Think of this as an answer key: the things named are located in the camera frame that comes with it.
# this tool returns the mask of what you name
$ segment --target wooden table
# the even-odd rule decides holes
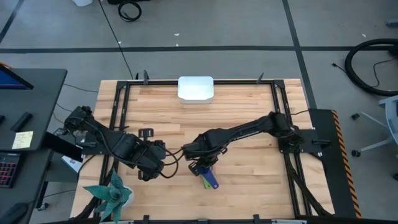
[[[284,81],[291,112],[306,110],[300,80]],[[94,116],[105,126],[109,126],[116,82],[102,81],[99,88]],[[153,128],[155,136],[151,140],[161,139],[175,152],[208,129],[237,126],[273,110],[271,88],[264,85],[216,85],[215,97],[209,105],[181,104],[176,86],[133,86],[126,131],[137,134],[138,129]],[[308,113],[293,116],[293,122],[300,129],[312,127]],[[302,154],[301,158],[308,188],[333,213],[321,162],[308,154]],[[102,156],[96,156],[81,171],[71,216],[79,214],[92,198],[83,186],[98,185],[102,161]],[[228,152],[219,156],[214,166],[213,173],[220,184],[216,190],[204,189],[201,178],[195,177],[188,165],[182,159],[172,179],[159,176],[144,182],[138,180],[137,169],[120,163],[118,174],[136,196],[133,205],[123,210],[122,220],[142,220],[143,215],[150,215],[151,220],[250,219],[253,214],[260,214],[261,218],[294,217],[283,155],[276,138],[269,134],[251,136],[228,146]],[[174,169],[174,166],[165,167],[164,173],[171,174]],[[296,189],[304,214],[301,193]]]

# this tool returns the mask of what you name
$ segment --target computer monitor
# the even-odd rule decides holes
[[[33,85],[16,75],[8,68],[0,65],[0,90],[32,90]]]

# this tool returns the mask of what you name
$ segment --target blue screen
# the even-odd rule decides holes
[[[0,70],[0,89],[26,89],[26,86]]]

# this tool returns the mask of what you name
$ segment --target green plant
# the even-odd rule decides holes
[[[94,197],[105,201],[95,210],[95,212],[104,212],[101,222],[112,213],[113,221],[118,224],[122,206],[127,202],[132,192],[123,187],[122,178],[118,176],[116,171],[113,169],[111,185],[109,187],[96,185],[83,188],[88,190]]]

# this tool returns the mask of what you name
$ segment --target plant pot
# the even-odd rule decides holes
[[[122,208],[126,208],[126,207],[129,207],[134,201],[134,191],[126,185],[123,185],[123,187],[125,189],[129,189],[131,191],[131,194],[129,195],[129,199],[127,200],[126,203],[124,203],[124,205],[122,205]]]

